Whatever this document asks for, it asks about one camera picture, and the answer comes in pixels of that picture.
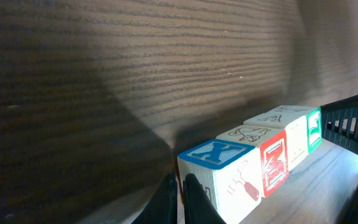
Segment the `hammer picture yellow block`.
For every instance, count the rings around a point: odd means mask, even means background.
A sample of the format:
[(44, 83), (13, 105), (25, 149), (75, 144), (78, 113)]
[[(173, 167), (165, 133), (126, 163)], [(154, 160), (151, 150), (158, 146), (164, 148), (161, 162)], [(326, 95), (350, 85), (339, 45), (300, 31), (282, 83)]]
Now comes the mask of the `hammer picture yellow block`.
[(255, 146), (212, 139), (177, 156), (181, 180), (194, 174), (226, 223), (240, 223), (261, 202), (260, 152)]

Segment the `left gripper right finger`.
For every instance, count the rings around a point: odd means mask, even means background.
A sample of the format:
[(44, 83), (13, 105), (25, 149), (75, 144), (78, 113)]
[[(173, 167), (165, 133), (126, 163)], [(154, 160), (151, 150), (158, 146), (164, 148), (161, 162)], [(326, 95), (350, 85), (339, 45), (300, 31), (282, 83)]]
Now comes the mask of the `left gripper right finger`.
[(183, 203), (186, 224), (226, 224), (194, 174), (187, 174), (185, 177)]

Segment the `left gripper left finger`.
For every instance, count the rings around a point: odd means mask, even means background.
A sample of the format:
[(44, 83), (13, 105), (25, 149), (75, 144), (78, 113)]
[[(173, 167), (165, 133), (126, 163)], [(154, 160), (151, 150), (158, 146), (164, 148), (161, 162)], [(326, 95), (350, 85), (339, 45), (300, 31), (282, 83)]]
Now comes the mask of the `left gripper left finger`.
[(177, 224), (178, 184), (174, 172), (162, 180), (140, 215), (132, 224)]

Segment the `red letter M block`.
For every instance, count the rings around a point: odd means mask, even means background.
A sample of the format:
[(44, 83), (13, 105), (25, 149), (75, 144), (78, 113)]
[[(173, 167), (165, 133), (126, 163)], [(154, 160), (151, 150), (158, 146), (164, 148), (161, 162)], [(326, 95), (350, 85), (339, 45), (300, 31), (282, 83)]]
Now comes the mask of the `red letter M block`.
[(287, 133), (283, 129), (240, 125), (217, 139), (255, 147), (260, 159), (262, 196), (267, 198), (289, 175)]

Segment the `green number seven block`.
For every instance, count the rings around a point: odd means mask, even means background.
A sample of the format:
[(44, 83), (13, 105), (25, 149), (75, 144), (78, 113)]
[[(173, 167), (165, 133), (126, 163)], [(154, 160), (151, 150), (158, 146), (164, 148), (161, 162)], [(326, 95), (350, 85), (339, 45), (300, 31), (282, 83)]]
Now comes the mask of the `green number seven block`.
[(305, 151), (311, 154), (321, 144), (321, 109), (314, 106), (281, 105), (268, 113), (275, 116), (267, 118), (272, 126), (284, 128), (291, 137), (290, 142), (305, 140)]

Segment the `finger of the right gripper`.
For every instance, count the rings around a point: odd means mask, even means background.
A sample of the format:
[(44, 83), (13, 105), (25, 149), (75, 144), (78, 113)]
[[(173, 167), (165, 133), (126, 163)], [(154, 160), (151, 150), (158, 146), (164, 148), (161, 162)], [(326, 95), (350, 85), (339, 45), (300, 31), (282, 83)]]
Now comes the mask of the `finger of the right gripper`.
[(321, 106), (323, 139), (358, 155), (358, 95)]

